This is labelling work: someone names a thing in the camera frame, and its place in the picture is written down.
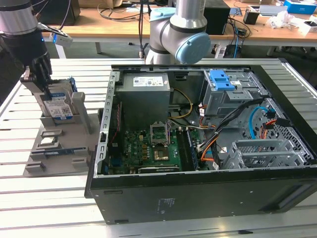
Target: blue drive bay latch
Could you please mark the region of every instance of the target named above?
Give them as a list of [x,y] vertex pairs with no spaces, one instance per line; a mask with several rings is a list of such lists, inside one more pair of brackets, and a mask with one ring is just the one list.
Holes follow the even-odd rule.
[[210,70],[209,77],[217,91],[233,91],[235,87],[230,83],[229,76],[223,70]]

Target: light blue joint cap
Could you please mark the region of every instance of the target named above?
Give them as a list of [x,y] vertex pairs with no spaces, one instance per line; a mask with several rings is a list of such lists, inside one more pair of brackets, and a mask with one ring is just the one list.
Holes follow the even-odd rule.
[[150,21],[163,20],[166,18],[171,18],[176,12],[174,7],[161,7],[155,8],[151,11]]
[[197,33],[186,39],[177,49],[175,58],[181,63],[194,64],[211,50],[211,40],[207,33]]

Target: floor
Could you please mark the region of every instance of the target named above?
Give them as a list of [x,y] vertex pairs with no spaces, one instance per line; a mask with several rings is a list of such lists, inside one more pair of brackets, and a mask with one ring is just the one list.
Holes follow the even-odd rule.
[[[47,43],[47,48],[52,59],[58,58],[57,51],[52,43]],[[137,58],[139,46],[129,46],[126,43],[101,43],[102,54],[96,53],[95,43],[73,43],[65,49],[67,58]],[[240,57],[242,58],[267,58],[268,47],[243,46]],[[317,85],[317,52],[306,48],[304,53],[300,48],[291,48],[281,52],[278,48],[273,53],[273,58],[285,58],[306,80]],[[22,65],[13,60],[11,56],[2,51],[0,53],[0,104],[6,99],[20,75],[23,73]]]

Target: wooden table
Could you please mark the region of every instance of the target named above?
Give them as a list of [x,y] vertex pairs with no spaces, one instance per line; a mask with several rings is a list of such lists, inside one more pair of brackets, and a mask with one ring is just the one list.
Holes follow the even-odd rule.
[[[235,0],[225,0],[228,6],[235,7]],[[249,5],[257,5],[253,3],[236,2],[236,6],[247,7]],[[137,14],[135,12],[114,13],[111,17],[125,17]],[[298,14],[297,17],[308,19],[309,15]],[[149,16],[144,17],[143,37],[144,42],[149,41],[150,23]],[[243,21],[242,16],[235,16],[235,19]],[[298,29],[279,28],[272,29],[265,25],[268,17],[259,16],[256,25],[248,25],[252,31],[249,38],[244,42],[244,45],[259,45],[259,46],[317,46],[317,34],[309,33],[306,36],[302,35]],[[74,26],[65,26],[63,31],[69,34],[74,42],[96,42],[97,52],[100,53],[100,42],[139,42],[138,22],[114,22],[102,18],[95,8],[82,8],[80,17]],[[49,35],[44,33],[46,41],[49,41]],[[233,29],[227,25],[224,35],[212,35],[213,44],[218,44],[221,48],[225,48],[233,39]],[[56,46],[59,57],[66,58],[64,50],[60,46]]]

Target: blue cable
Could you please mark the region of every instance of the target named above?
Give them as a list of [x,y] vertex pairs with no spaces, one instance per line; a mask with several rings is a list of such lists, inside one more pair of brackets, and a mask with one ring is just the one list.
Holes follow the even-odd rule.
[[233,56],[233,58],[236,58],[237,49],[238,49],[238,40],[239,40],[239,35],[238,35],[238,29],[237,29],[237,28],[236,28],[236,33],[237,33],[236,49],[235,49],[235,51],[234,51],[234,56]]
[[250,114],[250,117],[249,117],[249,130],[250,130],[250,135],[251,135],[252,139],[256,138],[256,136],[254,135],[254,132],[253,132],[252,119],[253,119],[253,116],[254,116],[254,114],[256,113],[256,111],[258,109],[262,109],[263,111],[266,111],[268,113],[268,109],[266,109],[265,107],[256,107],[256,108],[254,108],[253,112]]

